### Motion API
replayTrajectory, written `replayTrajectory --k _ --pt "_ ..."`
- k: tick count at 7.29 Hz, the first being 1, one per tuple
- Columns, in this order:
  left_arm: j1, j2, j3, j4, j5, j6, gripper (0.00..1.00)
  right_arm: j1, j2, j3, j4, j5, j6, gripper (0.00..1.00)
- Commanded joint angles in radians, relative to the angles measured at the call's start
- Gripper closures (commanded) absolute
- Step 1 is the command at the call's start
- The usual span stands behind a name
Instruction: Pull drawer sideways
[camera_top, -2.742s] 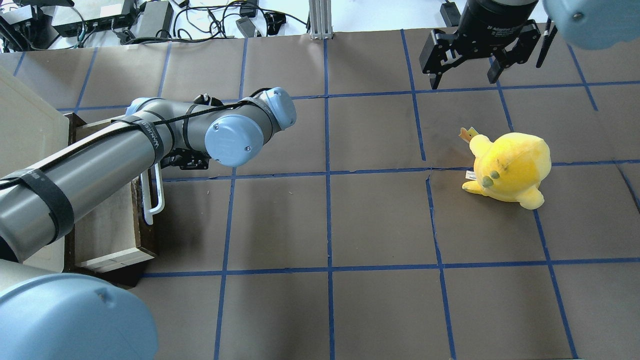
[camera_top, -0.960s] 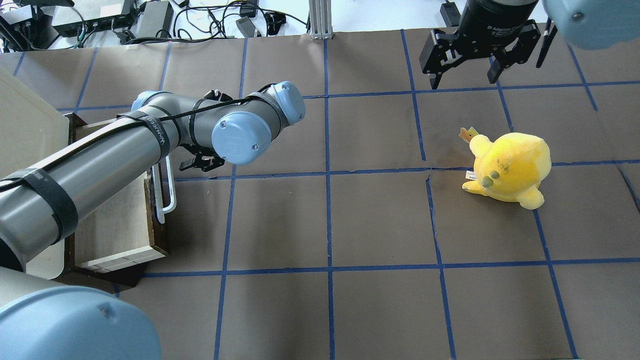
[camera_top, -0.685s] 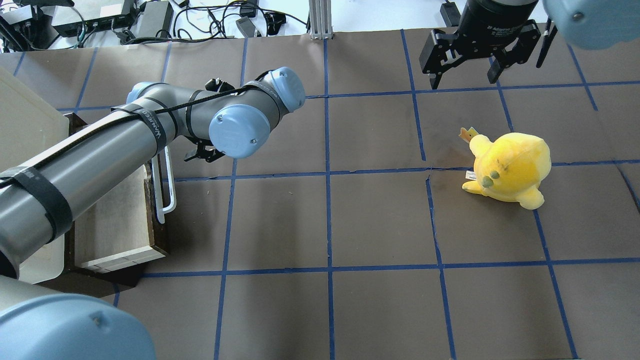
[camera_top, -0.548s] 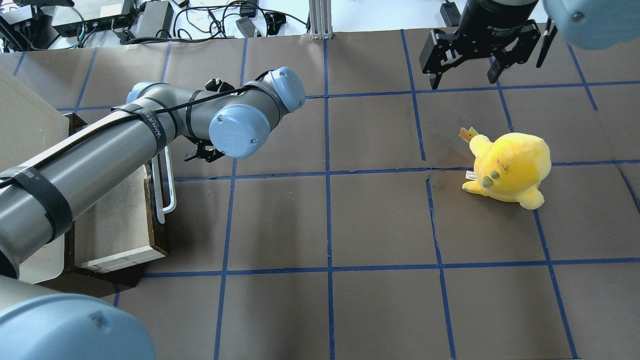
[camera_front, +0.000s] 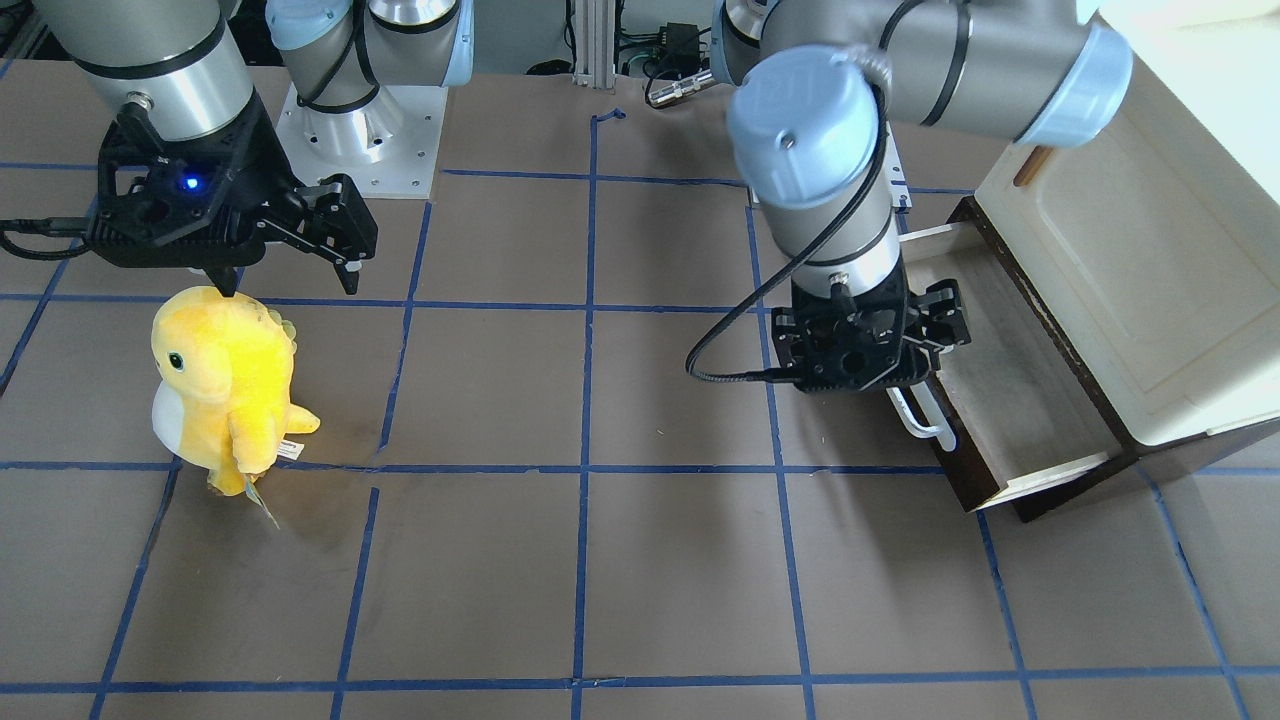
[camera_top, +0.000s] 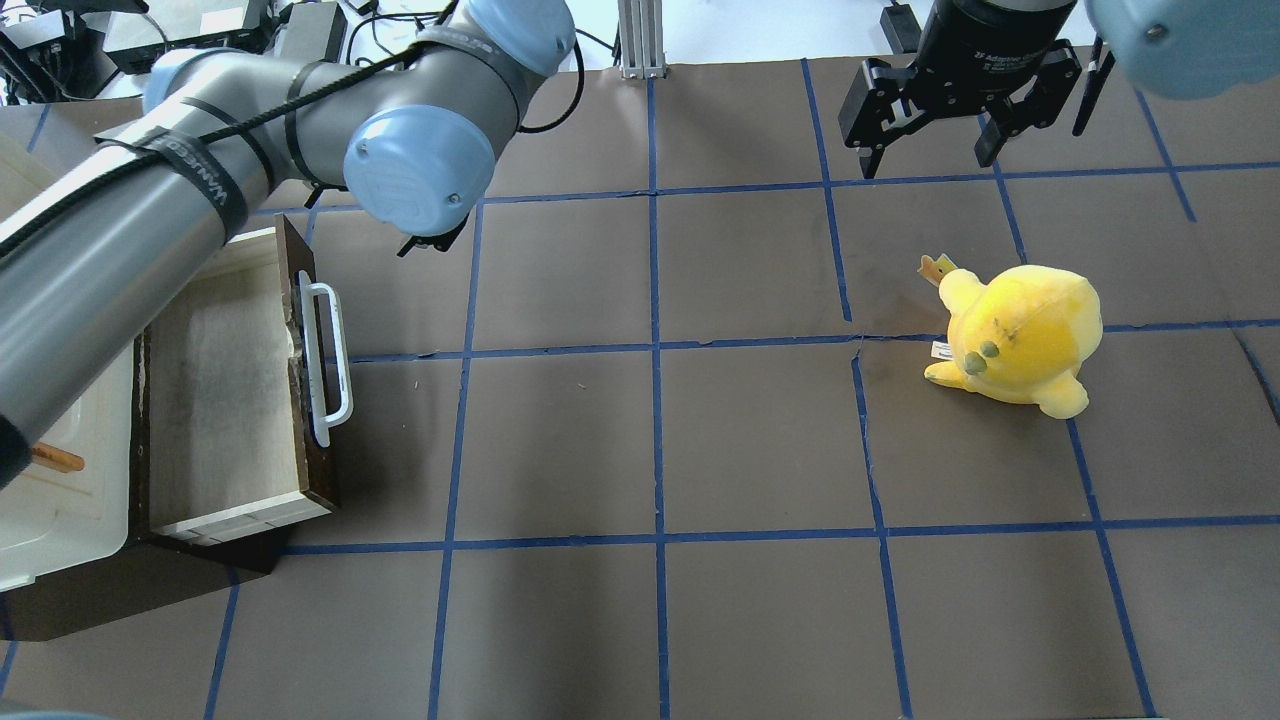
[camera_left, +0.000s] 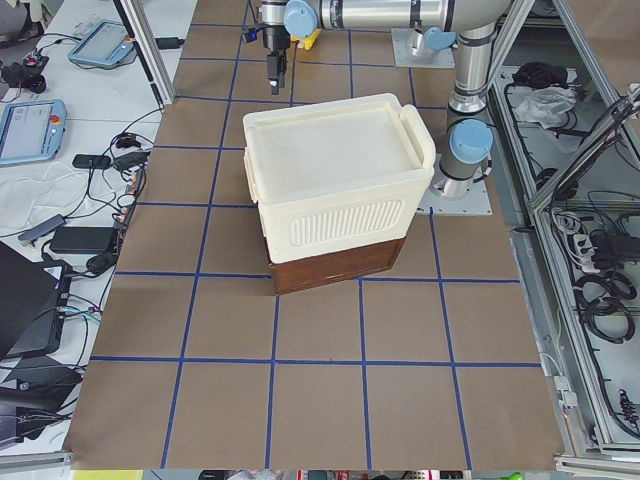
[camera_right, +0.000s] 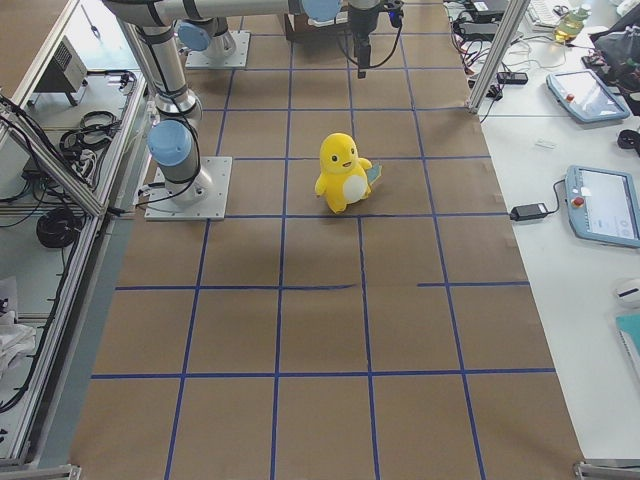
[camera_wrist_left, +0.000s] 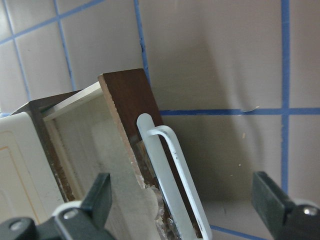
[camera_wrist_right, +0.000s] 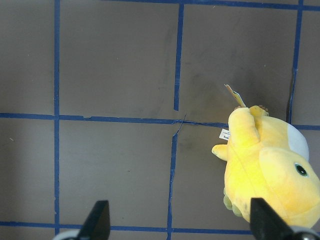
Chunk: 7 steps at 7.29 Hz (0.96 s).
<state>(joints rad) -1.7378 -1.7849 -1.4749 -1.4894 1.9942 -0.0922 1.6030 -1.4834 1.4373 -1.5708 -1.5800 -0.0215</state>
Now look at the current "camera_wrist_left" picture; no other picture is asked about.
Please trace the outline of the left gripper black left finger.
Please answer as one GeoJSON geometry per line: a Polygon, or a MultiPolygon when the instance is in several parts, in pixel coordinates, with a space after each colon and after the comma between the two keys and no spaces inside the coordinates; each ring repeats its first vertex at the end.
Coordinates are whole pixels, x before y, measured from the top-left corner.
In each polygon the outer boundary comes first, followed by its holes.
{"type": "Polygon", "coordinates": [[[80,209],[89,215],[93,224],[103,228],[112,207],[111,176],[109,173],[99,173],[82,200],[80,209]]]}

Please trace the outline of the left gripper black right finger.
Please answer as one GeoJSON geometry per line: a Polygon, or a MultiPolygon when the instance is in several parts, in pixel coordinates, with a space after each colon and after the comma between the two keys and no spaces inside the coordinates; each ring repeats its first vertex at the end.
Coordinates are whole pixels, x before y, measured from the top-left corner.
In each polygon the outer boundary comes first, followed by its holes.
{"type": "Polygon", "coordinates": [[[279,233],[295,203],[264,171],[252,177],[251,203],[270,233],[279,233]]]}

